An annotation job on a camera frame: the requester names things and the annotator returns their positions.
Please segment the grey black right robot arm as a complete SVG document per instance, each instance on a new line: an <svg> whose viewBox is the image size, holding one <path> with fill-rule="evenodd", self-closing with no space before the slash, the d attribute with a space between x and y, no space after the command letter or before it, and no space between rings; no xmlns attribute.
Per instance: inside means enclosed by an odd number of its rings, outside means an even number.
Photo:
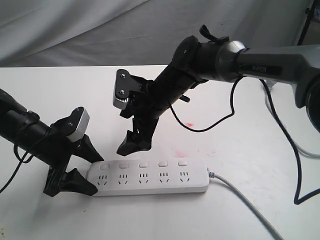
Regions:
<svg viewBox="0 0 320 240"><path fill-rule="evenodd" d="M150 150L160 116L177 100L188 102L185 93L210 80L235 83L251 77L288 84L296 107L305 108L310 122L319 129L319 45L248 48L227 36L211 35L205 25L200 33L207 42L195 36L185 38L154 80L117 70L113 105L123 118L132 119L132 130L127 131L117 154Z"/></svg>

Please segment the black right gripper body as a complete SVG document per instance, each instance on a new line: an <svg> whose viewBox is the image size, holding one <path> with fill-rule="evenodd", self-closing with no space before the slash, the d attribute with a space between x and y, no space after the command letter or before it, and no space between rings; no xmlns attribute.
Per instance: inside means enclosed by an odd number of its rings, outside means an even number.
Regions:
<svg viewBox="0 0 320 240"><path fill-rule="evenodd" d="M128 103L120 116L132 119L130 131L153 135L160 116L172 103L172 76L160 74L155 80L147 80L130 74Z"/></svg>

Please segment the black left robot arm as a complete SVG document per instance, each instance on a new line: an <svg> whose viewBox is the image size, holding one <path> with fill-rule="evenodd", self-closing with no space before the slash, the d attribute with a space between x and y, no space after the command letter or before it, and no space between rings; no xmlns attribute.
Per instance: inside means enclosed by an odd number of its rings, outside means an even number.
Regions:
<svg viewBox="0 0 320 240"><path fill-rule="evenodd" d="M66 171L71 156L90 163L103 160L86 135L89 120L87 110L79 106L48 126L37 113L27 110L6 91L0 91L0 135L13 143L19 166L34 157L49 166L43 193L50 197L60 192L87 196L97 193L97 187L76 168Z"/></svg>

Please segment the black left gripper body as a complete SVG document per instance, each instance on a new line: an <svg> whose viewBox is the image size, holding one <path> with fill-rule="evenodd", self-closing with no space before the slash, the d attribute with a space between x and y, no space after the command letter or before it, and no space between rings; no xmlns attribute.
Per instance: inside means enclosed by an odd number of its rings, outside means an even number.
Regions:
<svg viewBox="0 0 320 240"><path fill-rule="evenodd" d="M66 169L73 155L73 142L69 141L66 133L69 116L51 124L50 132L44 140L44 145L49 150L49 160L47 161L49 170L43 192L50 197L62 192L60 191L60 182L64 173L67 173Z"/></svg>

